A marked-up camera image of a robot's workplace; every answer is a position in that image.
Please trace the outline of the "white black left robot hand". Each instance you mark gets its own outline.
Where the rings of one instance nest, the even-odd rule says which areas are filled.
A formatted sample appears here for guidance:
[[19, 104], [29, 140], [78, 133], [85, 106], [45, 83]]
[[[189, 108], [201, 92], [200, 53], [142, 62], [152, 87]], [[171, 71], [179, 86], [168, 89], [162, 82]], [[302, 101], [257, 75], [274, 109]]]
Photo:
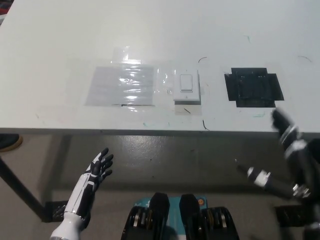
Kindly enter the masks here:
[[88, 218], [96, 191], [105, 178], [113, 172], [110, 167], [113, 164], [114, 155], [108, 152], [109, 149], [105, 148], [98, 153], [79, 177], [65, 207], [66, 213], [75, 214], [82, 220]]

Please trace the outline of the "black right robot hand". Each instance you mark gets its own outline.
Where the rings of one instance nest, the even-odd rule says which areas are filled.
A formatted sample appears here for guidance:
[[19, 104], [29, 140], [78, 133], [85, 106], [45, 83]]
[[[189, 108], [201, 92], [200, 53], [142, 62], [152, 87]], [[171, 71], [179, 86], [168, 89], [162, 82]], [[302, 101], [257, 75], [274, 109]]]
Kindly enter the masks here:
[[284, 159], [288, 165], [293, 183], [283, 182], [263, 169], [247, 166], [235, 159], [236, 168], [246, 175], [254, 185], [266, 192], [284, 199], [308, 199], [311, 197], [315, 176], [308, 173], [312, 164], [307, 142], [302, 139], [298, 127], [279, 108], [272, 111], [273, 127], [278, 131], [279, 143], [284, 149]]

